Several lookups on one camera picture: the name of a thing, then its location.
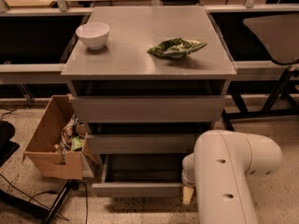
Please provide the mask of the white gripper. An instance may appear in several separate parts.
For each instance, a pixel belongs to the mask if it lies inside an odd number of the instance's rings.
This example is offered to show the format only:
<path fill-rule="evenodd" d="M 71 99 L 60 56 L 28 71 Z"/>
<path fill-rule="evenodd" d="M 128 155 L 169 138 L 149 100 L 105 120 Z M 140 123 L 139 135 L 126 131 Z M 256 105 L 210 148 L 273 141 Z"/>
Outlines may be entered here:
<path fill-rule="evenodd" d="M 192 200 L 194 186 L 195 186 L 195 177 L 194 172 L 188 172 L 183 170 L 181 173 L 181 179 L 185 185 L 182 189 L 182 203 L 184 205 L 189 205 Z"/>

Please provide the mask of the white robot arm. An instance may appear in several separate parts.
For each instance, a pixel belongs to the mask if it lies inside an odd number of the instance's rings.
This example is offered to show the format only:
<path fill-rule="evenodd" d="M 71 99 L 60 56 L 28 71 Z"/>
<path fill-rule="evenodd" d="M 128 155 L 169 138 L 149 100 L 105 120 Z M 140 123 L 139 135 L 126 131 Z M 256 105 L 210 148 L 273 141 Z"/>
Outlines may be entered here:
<path fill-rule="evenodd" d="M 182 162 L 183 202 L 196 196 L 200 224 L 259 224 L 247 175 L 269 175 L 283 161 L 278 144 L 258 134 L 202 133 Z"/>

